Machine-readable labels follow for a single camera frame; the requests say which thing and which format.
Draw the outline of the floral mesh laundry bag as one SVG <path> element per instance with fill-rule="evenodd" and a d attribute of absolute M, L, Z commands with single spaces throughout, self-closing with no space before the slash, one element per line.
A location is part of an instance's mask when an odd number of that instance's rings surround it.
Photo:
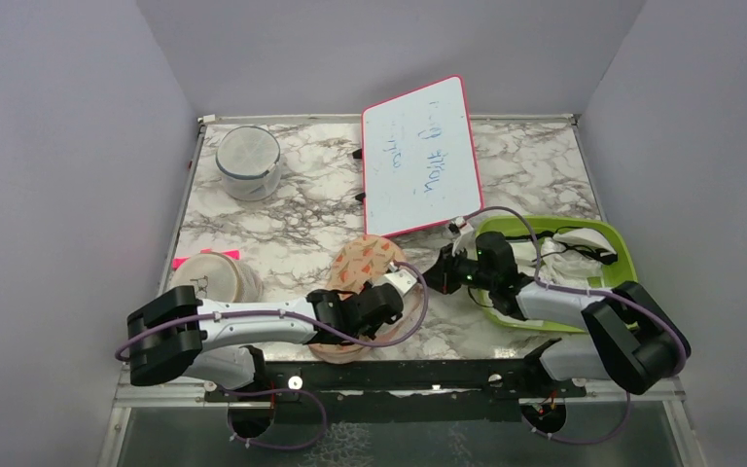
<path fill-rule="evenodd" d="M 330 267 L 327 288 L 361 292 L 365 282 L 387 273 L 392 262 L 407 260 L 404 251 L 390 239 L 363 234 L 339 250 Z M 403 317 L 393 325 L 383 325 L 373 341 L 387 342 L 402 337 L 415 324 L 422 301 L 423 289 L 416 285 L 404 297 Z M 359 361 L 373 350 L 359 344 L 311 344 L 308 348 L 317 359 L 335 365 Z"/>

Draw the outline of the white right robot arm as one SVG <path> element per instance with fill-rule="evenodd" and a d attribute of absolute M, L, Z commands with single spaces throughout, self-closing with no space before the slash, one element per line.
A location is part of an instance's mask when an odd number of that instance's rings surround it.
<path fill-rule="evenodd" d="M 518 270 L 512 245 L 499 232 L 476 238 L 477 256 L 453 245 L 441 249 L 424 272 L 428 286 L 445 295 L 462 287 L 487 293 L 502 317 L 552 321 L 580 330 L 526 355 L 524 387 L 545 396 L 563 380 L 607 379 L 641 395 L 659 380 L 677 375 L 692 354 L 685 336 L 639 283 L 612 289 L 542 285 Z"/>

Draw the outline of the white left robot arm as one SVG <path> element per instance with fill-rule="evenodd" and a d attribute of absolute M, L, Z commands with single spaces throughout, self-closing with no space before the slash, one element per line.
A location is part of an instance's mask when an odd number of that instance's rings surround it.
<path fill-rule="evenodd" d="M 381 278 L 347 298 L 339 290 L 318 289 L 286 302 L 225 303 L 199 298 L 190 285 L 176 286 L 127 317 L 127 340 L 115 357 L 129 365 L 134 386 L 196 377 L 251 400 L 267 386 L 267 374 L 252 355 L 204 364 L 203 354 L 264 342 L 372 344 L 383 325 L 401 319 L 410 290 Z"/>

